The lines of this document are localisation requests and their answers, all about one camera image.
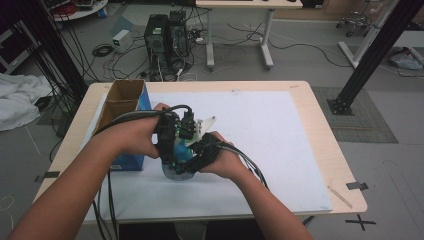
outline wooden table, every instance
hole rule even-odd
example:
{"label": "wooden table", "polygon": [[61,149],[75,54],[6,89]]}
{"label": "wooden table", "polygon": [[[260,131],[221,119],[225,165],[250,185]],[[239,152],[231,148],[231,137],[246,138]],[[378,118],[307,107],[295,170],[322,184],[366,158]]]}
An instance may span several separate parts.
{"label": "wooden table", "polygon": [[[367,204],[361,191],[358,189],[349,190],[346,186],[346,183],[355,182],[355,178],[353,177],[308,83],[304,81],[224,81],[148,82],[146,85],[149,93],[178,93],[187,91],[208,92],[225,91],[234,88],[240,91],[289,92],[333,206],[332,211],[323,214],[358,213],[366,211]],[[86,131],[92,122],[100,99],[108,92],[110,86],[110,83],[95,83],[90,86],[57,152],[49,172],[59,171],[62,173],[76,157]],[[54,180],[55,178],[44,179],[36,198],[38,198]]]}
{"label": "wooden table", "polygon": [[252,0],[252,1],[203,1],[197,0],[198,7],[208,9],[207,25],[207,66],[213,70],[215,65],[213,54],[212,22],[244,22],[244,23],[265,23],[263,38],[260,46],[264,55],[267,68],[274,66],[271,54],[268,49],[268,37],[271,29],[272,18],[275,9],[300,9],[302,3],[300,0],[289,2],[287,0]]}

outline hand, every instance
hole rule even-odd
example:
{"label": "hand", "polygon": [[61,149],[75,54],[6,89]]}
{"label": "hand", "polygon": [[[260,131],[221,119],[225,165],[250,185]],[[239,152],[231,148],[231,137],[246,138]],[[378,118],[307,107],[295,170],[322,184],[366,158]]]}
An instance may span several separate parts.
{"label": "hand", "polygon": [[[218,132],[212,132],[211,134],[219,140],[227,142]],[[216,160],[213,163],[202,168],[199,172],[215,173],[220,177],[228,178],[230,180],[234,180],[236,177],[241,176],[246,172],[249,173],[247,168],[241,162],[240,157],[236,153],[225,149],[219,152]]]}
{"label": "hand", "polygon": [[[159,103],[153,110],[160,111],[169,108]],[[152,135],[159,121],[159,116],[148,117],[115,125],[95,137],[108,138],[119,147],[120,153],[143,154],[158,158],[159,152],[152,142]]]}

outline cardboard box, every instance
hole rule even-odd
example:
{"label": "cardboard box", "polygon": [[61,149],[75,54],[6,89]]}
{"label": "cardboard box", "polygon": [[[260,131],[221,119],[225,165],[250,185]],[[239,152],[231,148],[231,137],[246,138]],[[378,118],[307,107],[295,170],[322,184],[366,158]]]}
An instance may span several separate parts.
{"label": "cardboard box", "polygon": [[[115,80],[106,97],[94,132],[123,113],[151,109],[144,80]],[[112,171],[141,171],[143,161],[144,155],[122,154],[114,160],[110,168]]]}

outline person's right forearm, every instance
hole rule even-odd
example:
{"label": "person's right forearm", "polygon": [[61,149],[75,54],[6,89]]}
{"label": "person's right forearm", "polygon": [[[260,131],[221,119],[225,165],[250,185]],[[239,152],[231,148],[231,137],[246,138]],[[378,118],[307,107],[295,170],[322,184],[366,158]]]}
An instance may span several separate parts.
{"label": "person's right forearm", "polygon": [[299,219],[247,169],[231,180],[245,196],[266,239],[312,239]]}

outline white cloth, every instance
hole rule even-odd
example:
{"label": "white cloth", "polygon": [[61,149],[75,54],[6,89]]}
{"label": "white cloth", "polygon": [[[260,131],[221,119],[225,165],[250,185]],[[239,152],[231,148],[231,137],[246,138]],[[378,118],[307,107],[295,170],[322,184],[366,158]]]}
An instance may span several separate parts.
{"label": "white cloth", "polygon": [[0,73],[0,131],[23,126],[40,116],[34,104],[51,91],[52,88],[44,76],[11,76]]}

